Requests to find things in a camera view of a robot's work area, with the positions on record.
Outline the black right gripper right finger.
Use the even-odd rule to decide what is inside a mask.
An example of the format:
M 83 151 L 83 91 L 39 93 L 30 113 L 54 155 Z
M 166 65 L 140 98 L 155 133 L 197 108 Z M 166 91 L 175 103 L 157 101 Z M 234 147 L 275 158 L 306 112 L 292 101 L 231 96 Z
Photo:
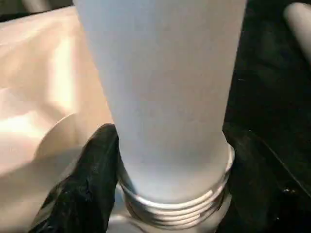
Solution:
M 311 193 L 251 131 L 225 128 L 235 151 L 228 190 L 232 202 L 220 233 L 309 233 Z

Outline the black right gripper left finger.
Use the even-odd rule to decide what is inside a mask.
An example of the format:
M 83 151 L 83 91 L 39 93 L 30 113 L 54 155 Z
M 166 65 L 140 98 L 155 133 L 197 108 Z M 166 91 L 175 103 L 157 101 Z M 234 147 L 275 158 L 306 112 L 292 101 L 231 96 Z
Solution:
M 113 124 L 104 124 L 84 145 L 64 180 L 48 194 L 31 233 L 104 233 L 115 202 L 119 138 Z

